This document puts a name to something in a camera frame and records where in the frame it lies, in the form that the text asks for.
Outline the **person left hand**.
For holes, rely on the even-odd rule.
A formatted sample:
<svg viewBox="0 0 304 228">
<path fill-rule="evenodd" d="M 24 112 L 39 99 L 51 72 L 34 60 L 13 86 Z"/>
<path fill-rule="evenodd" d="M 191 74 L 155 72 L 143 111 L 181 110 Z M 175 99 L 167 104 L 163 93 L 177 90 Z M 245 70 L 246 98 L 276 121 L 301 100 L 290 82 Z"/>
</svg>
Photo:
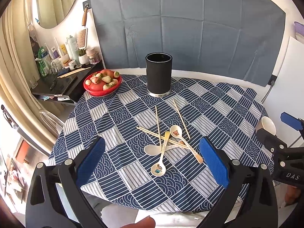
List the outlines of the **person left hand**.
<svg viewBox="0 0 304 228">
<path fill-rule="evenodd" d="M 137 223 L 124 225 L 121 228 L 155 228 L 155 226 L 156 226 L 155 220 L 152 217 L 147 216 Z"/>
</svg>

